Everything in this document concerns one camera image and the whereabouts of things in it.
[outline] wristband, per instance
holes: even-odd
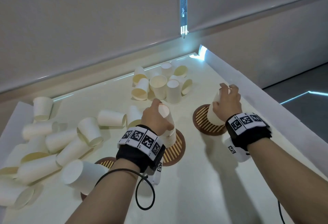
[[[145,172],[149,166],[155,170],[165,152],[163,141],[147,126],[129,128],[118,142],[116,159],[124,158]]]
[[[226,128],[235,147],[247,150],[247,146],[262,138],[271,138],[269,125],[257,114],[235,114],[226,121]]]

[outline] striped coaster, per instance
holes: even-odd
[[[207,119],[207,112],[209,106],[210,104],[205,104],[195,110],[193,114],[194,125],[203,134],[211,136],[222,135],[227,131],[225,125],[216,126],[209,122]]]
[[[163,155],[163,166],[171,166],[182,159],[186,150],[186,141],[182,133],[176,129],[176,141],[173,146],[166,148]]]
[[[95,164],[100,164],[103,165],[105,167],[107,167],[108,169],[110,169],[116,162],[116,158],[114,157],[104,157],[100,160],[98,160],[97,162],[95,162]],[[81,193],[81,199],[82,201],[86,198],[87,196],[85,194]]]

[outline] black cable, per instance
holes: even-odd
[[[125,169],[125,168],[120,168],[120,169],[114,169],[114,170],[112,170],[112,171],[109,171],[109,172],[107,172],[106,174],[104,174],[104,175],[98,180],[98,182],[96,183],[95,187],[96,187],[97,184],[101,181],[101,179],[103,179],[105,176],[107,176],[108,174],[110,174],[110,173],[112,173],[112,172],[115,172],[115,171],[129,171],[129,172],[132,172],[132,173],[134,173],[134,174],[136,174],[136,175],[138,175],[138,176],[140,176],[140,177],[142,178],[142,179],[139,181],[139,183],[137,184],[137,188],[135,189],[135,201],[137,202],[137,205],[138,205],[138,207],[139,207],[140,209],[142,209],[142,210],[148,210],[148,209],[151,209],[151,207],[154,205],[154,202],[155,202],[155,190],[154,190],[154,187],[153,187],[152,184],[148,181],[148,179],[147,179],[148,176],[143,176],[143,175],[141,175],[140,173],[135,172],[135,171],[133,171],[133,170]],[[137,197],[138,188],[139,188],[139,185],[140,185],[140,183],[142,182],[142,180],[145,180],[145,181],[147,182],[147,184],[149,184],[150,188],[151,188],[152,191],[153,191],[153,201],[152,201],[152,204],[151,204],[149,207],[147,207],[147,208],[144,208],[144,207],[140,206],[140,204],[139,204],[139,202],[138,202],[138,197]]]
[[[278,201],[278,208],[279,208],[279,214],[280,214],[280,217],[281,217],[281,221],[282,221],[283,224],[285,224],[284,218],[282,217],[281,208],[280,208],[280,202],[279,201]]]

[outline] person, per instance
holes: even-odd
[[[224,83],[220,103],[213,103],[213,111],[224,122],[242,113],[238,87]],[[144,110],[141,124],[157,135],[174,127],[158,112],[161,102],[154,99]],[[269,138],[247,145],[257,168],[273,194],[284,206],[295,223],[328,223],[328,182],[293,158]],[[127,168],[140,172],[129,160],[118,159],[111,169]],[[80,204],[66,224],[118,224],[124,223],[137,175],[118,171],[105,176]]]

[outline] qr code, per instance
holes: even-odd
[[[252,119],[248,115],[240,117],[240,120],[241,120],[242,123],[244,123],[244,125],[253,122]]]
[[[232,128],[236,131],[238,128],[242,127],[239,120],[235,120],[233,123],[231,123]]]
[[[153,140],[152,138],[150,138],[148,135],[146,135],[141,144],[148,147],[149,149],[152,147],[153,143],[154,143],[155,140]]]
[[[134,139],[136,141],[140,141],[140,139],[142,138],[142,136],[144,135],[143,132],[140,132],[140,131],[134,131],[134,133],[132,134],[131,136],[131,139]]]
[[[152,148],[152,153],[154,153],[155,154],[155,156],[157,155],[157,153],[159,152],[159,149],[160,149],[161,147],[159,146],[159,144],[158,143],[155,143],[154,144],[154,147]]]
[[[157,171],[161,172],[162,171],[162,162],[159,162],[157,166]]]
[[[257,115],[253,115],[253,114],[250,114],[251,118],[256,121],[256,122],[262,122],[262,120],[260,119],[260,117],[258,117]]]
[[[234,150],[234,148],[232,146],[229,146],[228,148],[232,154],[236,153],[236,151]]]
[[[131,133],[132,133],[132,131],[127,131],[122,138],[128,138]]]

